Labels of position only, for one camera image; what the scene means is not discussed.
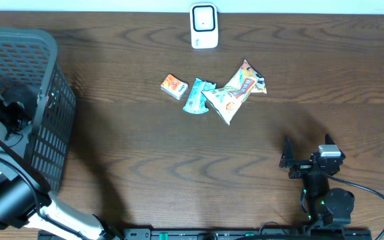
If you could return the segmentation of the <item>yellow snack bag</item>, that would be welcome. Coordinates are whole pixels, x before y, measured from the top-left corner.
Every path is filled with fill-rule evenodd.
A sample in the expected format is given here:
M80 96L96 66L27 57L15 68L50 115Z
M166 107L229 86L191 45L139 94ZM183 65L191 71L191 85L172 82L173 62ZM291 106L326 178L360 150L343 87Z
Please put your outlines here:
M252 93L267 94L264 77L245 59L222 88L201 92L227 125Z

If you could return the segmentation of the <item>teal snack packet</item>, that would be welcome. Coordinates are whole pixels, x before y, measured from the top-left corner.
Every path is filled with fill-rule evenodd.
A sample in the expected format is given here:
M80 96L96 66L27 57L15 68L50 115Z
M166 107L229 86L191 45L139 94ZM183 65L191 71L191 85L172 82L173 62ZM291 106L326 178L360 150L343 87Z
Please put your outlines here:
M203 91L211 91L216 88L215 83L208 81L203 81L199 78L196 78L192 90L189 94L188 100L183 107L183 110L191 114L204 114L208 112L208 108L205 106L206 98L202 94Z

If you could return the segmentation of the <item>orange small snack box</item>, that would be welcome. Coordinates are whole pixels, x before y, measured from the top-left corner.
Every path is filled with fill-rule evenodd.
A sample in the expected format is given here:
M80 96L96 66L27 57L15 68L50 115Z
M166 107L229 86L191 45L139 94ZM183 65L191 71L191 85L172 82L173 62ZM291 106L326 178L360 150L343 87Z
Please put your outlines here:
M176 100L180 100L184 96L188 87L188 83L181 81L172 74L168 74L161 83L161 89Z

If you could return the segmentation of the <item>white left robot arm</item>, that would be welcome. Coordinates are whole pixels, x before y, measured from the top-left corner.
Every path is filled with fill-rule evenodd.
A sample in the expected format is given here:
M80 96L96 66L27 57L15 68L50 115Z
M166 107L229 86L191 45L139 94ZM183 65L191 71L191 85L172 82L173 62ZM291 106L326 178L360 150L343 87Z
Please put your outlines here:
M0 230L35 228L60 239L124 239L95 215L60 201L47 180L26 162L30 117L22 104L0 95Z

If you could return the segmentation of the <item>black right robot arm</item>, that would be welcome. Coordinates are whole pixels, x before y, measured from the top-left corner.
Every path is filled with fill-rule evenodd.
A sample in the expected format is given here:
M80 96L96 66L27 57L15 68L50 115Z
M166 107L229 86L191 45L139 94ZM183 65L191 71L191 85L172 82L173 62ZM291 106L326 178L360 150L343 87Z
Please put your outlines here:
M351 223L355 196L342 188L330 188L329 178L340 170L345 154L326 134L325 143L308 160L296 160L293 145L288 138L284 141L280 168L288 168L289 178L301 179L302 210L308 214L309 224L304 232L314 229L343 228Z

